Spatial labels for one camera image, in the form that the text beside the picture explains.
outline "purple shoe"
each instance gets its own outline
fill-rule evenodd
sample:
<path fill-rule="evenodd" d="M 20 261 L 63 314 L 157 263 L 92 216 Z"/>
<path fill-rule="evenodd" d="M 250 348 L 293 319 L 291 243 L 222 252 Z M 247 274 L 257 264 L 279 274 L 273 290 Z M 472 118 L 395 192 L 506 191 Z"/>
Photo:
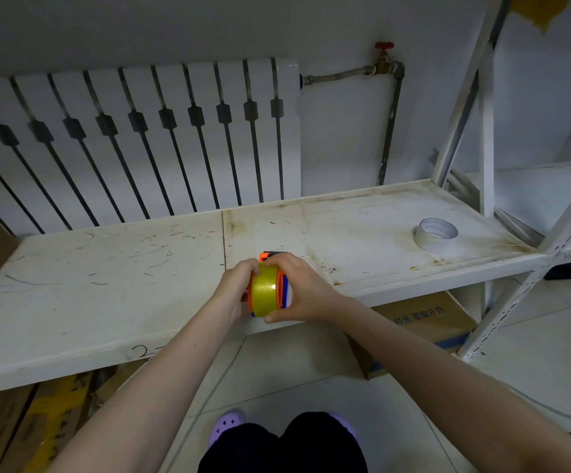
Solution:
<path fill-rule="evenodd" d="M 355 430 L 349 425 L 349 422 L 342 418 L 340 415 L 336 413 L 330 413 L 329 416 L 334 417 L 336 420 L 340 422 L 340 424 L 347 429 L 351 435 L 355 438 L 355 441 L 358 441 L 358 436 L 355 434 Z"/>
<path fill-rule="evenodd" d="M 209 447 L 211 447 L 226 430 L 243 425 L 245 421 L 246 419 L 244 418 L 242 410 L 230 410 L 219 417 L 209 434 Z"/>

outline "person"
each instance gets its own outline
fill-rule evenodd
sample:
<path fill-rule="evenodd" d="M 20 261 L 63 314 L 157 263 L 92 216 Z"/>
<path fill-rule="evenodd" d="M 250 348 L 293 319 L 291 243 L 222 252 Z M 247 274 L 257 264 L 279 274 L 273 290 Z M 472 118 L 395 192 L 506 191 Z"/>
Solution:
<path fill-rule="evenodd" d="M 571 473 L 571 436 L 498 381 L 339 294 L 303 259 L 279 254 L 265 263 L 279 266 L 294 290 L 291 306 L 270 313 L 267 323 L 339 326 L 381 361 L 480 471 Z M 258 272 L 255 259 L 225 271 L 208 302 L 84 425 L 48 471 L 158 471 L 227 332 L 242 315 L 240 299 L 250 276 Z M 223 427 L 228 418 L 226 428 L 214 428 L 200 473 L 367 470 L 355 432 L 338 415 L 303 413 L 281 438 L 243 423 L 239 412 L 228 415 L 218 420 Z"/>

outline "hand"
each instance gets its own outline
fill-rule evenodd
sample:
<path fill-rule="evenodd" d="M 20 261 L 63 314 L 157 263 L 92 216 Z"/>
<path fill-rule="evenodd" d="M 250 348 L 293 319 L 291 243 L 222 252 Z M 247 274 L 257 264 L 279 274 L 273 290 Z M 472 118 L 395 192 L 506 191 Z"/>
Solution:
<path fill-rule="evenodd" d="M 242 316 L 242 297 L 246 293 L 250 276 L 259 274 L 259 261 L 246 259 L 225 270 L 209 302 L 222 303 L 225 312 L 236 320 Z"/>
<path fill-rule="evenodd" d="M 274 255 L 266 259 L 264 265 L 279 266 L 294 293 L 292 305 L 269 313 L 265 317 L 267 324 L 282 320 L 330 322 L 348 299 L 336 292 L 307 262 L 293 254 Z"/>

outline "pants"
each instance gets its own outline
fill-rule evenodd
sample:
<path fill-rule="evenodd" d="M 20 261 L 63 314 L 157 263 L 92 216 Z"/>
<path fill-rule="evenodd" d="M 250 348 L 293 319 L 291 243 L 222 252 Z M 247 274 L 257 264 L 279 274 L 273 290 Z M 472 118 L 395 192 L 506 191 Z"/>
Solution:
<path fill-rule="evenodd" d="M 222 433 L 200 461 L 198 473 L 366 473 L 358 442 L 325 412 L 298 415 L 282 437 L 255 423 Z"/>

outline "radiator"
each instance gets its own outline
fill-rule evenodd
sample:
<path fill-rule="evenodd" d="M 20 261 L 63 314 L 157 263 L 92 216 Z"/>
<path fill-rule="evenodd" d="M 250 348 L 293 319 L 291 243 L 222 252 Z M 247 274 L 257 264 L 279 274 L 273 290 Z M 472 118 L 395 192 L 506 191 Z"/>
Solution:
<path fill-rule="evenodd" d="M 34 235 L 300 197 L 298 63 L 0 78 L 0 223 Z"/>

